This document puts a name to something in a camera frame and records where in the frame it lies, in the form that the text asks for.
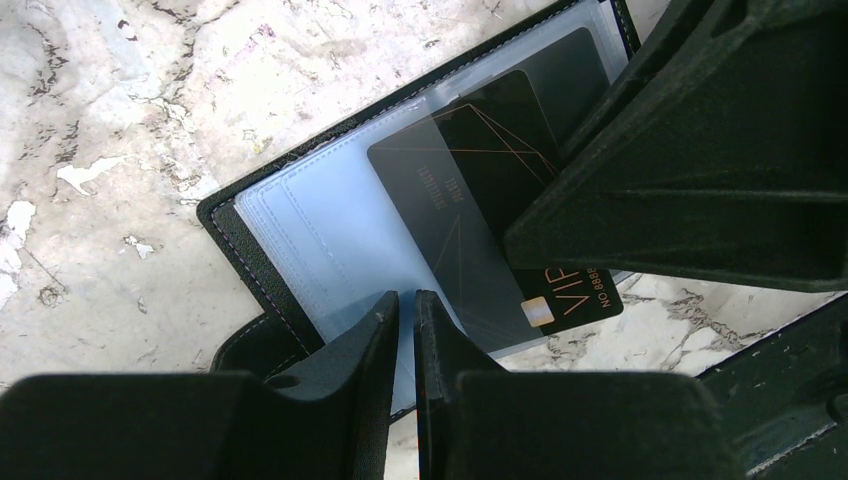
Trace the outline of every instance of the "card holder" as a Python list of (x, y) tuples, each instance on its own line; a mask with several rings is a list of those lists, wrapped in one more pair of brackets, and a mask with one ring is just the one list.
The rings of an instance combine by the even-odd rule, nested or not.
[[(326, 339), (332, 338), (338, 332), (338, 328), (336, 328), (335, 331), (332, 330), (332, 325), (322, 325), (320, 328), (316, 328), (316, 326), (310, 321), (310, 315), (306, 313), (307, 310), (323, 312), (326, 314), (327, 312), (338, 311), (345, 308), (345, 305), (340, 305), (340, 303), (344, 302), (337, 300), (338, 297), (335, 295), (319, 296), (316, 293), (317, 291), (308, 292), (306, 291), (308, 289), (303, 288), (304, 284), (309, 283), (310, 275), (312, 276), (312, 281), (315, 282), (315, 278), (317, 278), (317, 276), (314, 270), (319, 266), (320, 268), (326, 269), (325, 272), (340, 272), (340, 267), (338, 265), (333, 265), (332, 259), (334, 256), (332, 251), (329, 251), (328, 253), (328, 250), (325, 249), (316, 253), (316, 255), (323, 255), (326, 260), (324, 265), (316, 265), (314, 263), (304, 265), (304, 257), (301, 255), (303, 252), (298, 250), (298, 248), (294, 248), (303, 248), (298, 242), (290, 238), (288, 242), (284, 241), (282, 243), (277, 243), (276, 245), (269, 245), (266, 240), (257, 240), (256, 236), (254, 236), (253, 233), (250, 232), (250, 229), (247, 228), (244, 219), (241, 218), (240, 214), (244, 215), (245, 219), (252, 219), (249, 220), (250, 223), (252, 223), (254, 227), (256, 225), (260, 225), (259, 228), (264, 229), (265, 232), (276, 231), (279, 235), (282, 231), (283, 238), (285, 238), (285, 235), (291, 235), (291, 232), (283, 231), (280, 227), (281, 225), (285, 225), (285, 222), (294, 219), (308, 225), (311, 221), (310, 215), (305, 214), (302, 209), (298, 210), (297, 204), (292, 201), (293, 197), (299, 198), (299, 194), (302, 194), (303, 191), (303, 186), (298, 185), (297, 183), (298, 176), (295, 175), (293, 178), (289, 178), (287, 182), (281, 185), (272, 185), (274, 182), (269, 181), (269, 177), (286, 168), (288, 164), (302, 157), (310, 156), (310, 159), (305, 159), (302, 165), (294, 166), (295, 169), (307, 168), (308, 165), (312, 165), (309, 163), (312, 161), (312, 157), (318, 158), (322, 150), (337, 146), (332, 144), (333, 141), (338, 141), (338, 144), (342, 144), (345, 141), (342, 137), (346, 137), (347, 141), (349, 141), (350, 139), (347, 137), (355, 134), (357, 129), (361, 129), (364, 126), (367, 127), (370, 126), (369, 124), (381, 121), (380, 119), (374, 120), (374, 117), (379, 115), (381, 112), (386, 112), (393, 108), (398, 109), (399, 104), (401, 105), (400, 108), (402, 110), (404, 107), (404, 99), (419, 95), (423, 90), (431, 87), (430, 95), (419, 97), (419, 101), (422, 102), (418, 105), (420, 110), (415, 111), (415, 105), (410, 103), (407, 103), (405, 106), (405, 108), (407, 108), (405, 112), (412, 111), (415, 115), (418, 115), (419, 118), (426, 116), (433, 110), (434, 105), (438, 106), (440, 104), (446, 104), (452, 98), (456, 97), (456, 94), (451, 94), (449, 93), (449, 89), (444, 88), (445, 85), (450, 84), (451, 80), (454, 82), (466, 80), (466, 90), (473, 87), (473, 82), (468, 83), (468, 77), (463, 77), (463, 75), (469, 74), (469, 70), (471, 70), (471, 68), (460, 69), (460, 67), (467, 65), (468, 62), (475, 61), (475, 59), (476, 62), (479, 63), (481, 57), (486, 58), (489, 52), (497, 49), (499, 45), (509, 45), (518, 37), (526, 38), (524, 35), (527, 35), (530, 31), (538, 32), (539, 30), (534, 29), (534, 27), (543, 23), (551, 25), (550, 22), (555, 20), (558, 14), (568, 9), (579, 10), (580, 8), (594, 8), (596, 5), (590, 5), (593, 3), (596, 2), (592, 0), (585, 0), (583, 2), (566, 1), (555, 3), (539, 14), (528, 18), (508, 31), (496, 36), (492, 40), (472, 49), (463, 56), (448, 62), (436, 71), (425, 75), (421, 79), (402, 88), (400, 91), (393, 93), (386, 99), (366, 108), (363, 112), (346, 119), (338, 125), (309, 140), (300, 147), (295, 148), (291, 152), (275, 160), (273, 163), (259, 169), (244, 179), (225, 188), (221, 192), (218, 192), (204, 200), (198, 206), (198, 216), (201, 219), (201, 222), (225, 253), (228, 260), (233, 263), (242, 280), (266, 312), (264, 315), (248, 324), (244, 329), (237, 332), (224, 346), (222, 346), (216, 357), (215, 368), (248, 369), (264, 378), (274, 369), (284, 368), (280, 365), (285, 365), (288, 362), (293, 363), (299, 359), (305, 358), (305, 356), (314, 352), (318, 348), (321, 348)], [(613, 29), (616, 29), (617, 27), (620, 31), (622, 29), (620, 22), (606, 22), (603, 25), (607, 27), (606, 31), (599, 32), (598, 30), (595, 30), (593, 31), (593, 34), (596, 37), (603, 36), (603, 40), (600, 41), (606, 42), (609, 50), (617, 52), (616, 55), (619, 55), (615, 62), (615, 66), (612, 67), (610, 66), (611, 62), (609, 59), (605, 59), (605, 67), (614, 70), (612, 72), (612, 77), (614, 78), (614, 76), (620, 72), (621, 68), (623, 68), (624, 63), (626, 63), (626, 60), (623, 59), (623, 52), (629, 51), (632, 45), (630, 47), (624, 46), (627, 39), (619, 36), (617, 32), (615, 35), (612, 35), (609, 31), (609, 27), (612, 27)], [(615, 38), (616, 41), (620, 41), (622, 43), (617, 46), (609, 45), (609, 38)], [(446, 75), (451, 78), (445, 81), (444, 78)], [(433, 84), (439, 79), (443, 80), (442, 83), (434, 87)], [(477, 83), (485, 82), (485, 80), (485, 78), (480, 78)], [(398, 111), (394, 113), (398, 115), (404, 113), (404, 111), (400, 111), (400, 113), (398, 113)], [(374, 178), (371, 180), (379, 184), (379, 179), (377, 179), (375, 175), (373, 176)], [(273, 223), (269, 223), (266, 220), (264, 225), (262, 222), (258, 221), (261, 217), (260, 210), (257, 209), (259, 207), (254, 207), (253, 209), (239, 208), (239, 210), (237, 210), (234, 206), (234, 199), (236, 195), (244, 192), (245, 190), (250, 191), (242, 193), (244, 198), (255, 195), (256, 192), (259, 191), (255, 187), (262, 184), (263, 181), (266, 182), (267, 185), (262, 185), (261, 188), (267, 188), (267, 191), (272, 191), (277, 188), (281, 189), (280, 198), (285, 199), (290, 207), (288, 210), (279, 210), (267, 203), (264, 205), (262, 205), (261, 202), (258, 203), (257, 205), (261, 206), (261, 209), (264, 210), (265, 214), (270, 215), (273, 213), (278, 217)], [(327, 188), (343, 188), (343, 185), (308, 185), (305, 188), (324, 190)], [(322, 235), (313, 234), (311, 240), (313, 243), (318, 245), (318, 248), (320, 248), (323, 237)], [(279, 256), (279, 258), (275, 255), (274, 260), (272, 260), (265, 252), (273, 250), (274, 248), (277, 248), (280, 252), (284, 252), (286, 254)], [(287, 279), (289, 280), (288, 282), (283, 280), (283, 277), (279, 273), (279, 269), (285, 269), (287, 272)], [(357, 291), (355, 282), (344, 278), (343, 272), (341, 272), (339, 277), (339, 286), (342, 287), (343, 290), (348, 290), (351, 298), (362, 295), (361, 291)], [(438, 291), (438, 284), (431, 285), (430, 289)], [(266, 343), (272, 345), (273, 348), (265, 345)], [(240, 361), (238, 359), (241, 358), (242, 355), (235, 354), (236, 352), (252, 350), (256, 350), (257, 354), (260, 352), (264, 353), (258, 355), (260, 358), (252, 358), (250, 361)], [(412, 385), (409, 384), (409, 382), (404, 381), (404, 379), (399, 376), (396, 377), (396, 386), (405, 390), (410, 389)], [(405, 406), (402, 406), (400, 403), (396, 402), (395, 408), (393, 408), (396, 415), (405, 411)]]

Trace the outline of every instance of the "marble surface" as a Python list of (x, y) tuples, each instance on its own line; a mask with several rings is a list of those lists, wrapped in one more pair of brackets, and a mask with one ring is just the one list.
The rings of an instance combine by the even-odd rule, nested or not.
[[(198, 200), (548, 0), (0, 1), (0, 392), (208, 368), (260, 313)], [(644, 38), (667, 1), (631, 2)], [(832, 295), (638, 275), (625, 313), (502, 360), (696, 374)], [(415, 417), (387, 478), (417, 477)]]

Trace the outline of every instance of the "black plastic part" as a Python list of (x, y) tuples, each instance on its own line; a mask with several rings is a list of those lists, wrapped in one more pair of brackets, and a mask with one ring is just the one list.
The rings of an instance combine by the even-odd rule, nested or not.
[(382, 479), (397, 339), (392, 292), (267, 386), (240, 373), (24, 380), (0, 397), (2, 477)]
[(509, 373), (419, 292), (421, 479), (742, 479), (694, 379)]
[(751, 478), (848, 477), (848, 297), (701, 375)]
[(512, 266), (848, 288), (846, 2), (711, 3), (680, 43), (701, 9), (672, 2), (655, 33), (672, 38), (635, 55), (507, 232)]

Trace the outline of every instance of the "wallet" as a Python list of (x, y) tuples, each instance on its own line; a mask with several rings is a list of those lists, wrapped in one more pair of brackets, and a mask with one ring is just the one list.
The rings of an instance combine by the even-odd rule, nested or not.
[[(638, 48), (623, 0), (555, 2), (203, 200), (264, 310), (212, 370), (268, 379), (386, 290), (401, 292), (402, 331), (404, 291), (433, 290), (494, 357), (620, 313), (610, 272), (512, 270), (501, 239)], [(414, 407), (407, 329), (393, 418)]]

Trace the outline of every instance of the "white marble tabletop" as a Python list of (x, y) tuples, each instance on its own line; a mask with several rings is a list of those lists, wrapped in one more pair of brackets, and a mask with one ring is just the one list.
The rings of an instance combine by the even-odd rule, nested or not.
[[(550, 0), (0, 2), (0, 392), (208, 368), (260, 313), (197, 202)], [(643, 38), (667, 0), (630, 2)], [(637, 275), (520, 370), (696, 374), (833, 295)], [(387, 478), (417, 477), (415, 416)]]

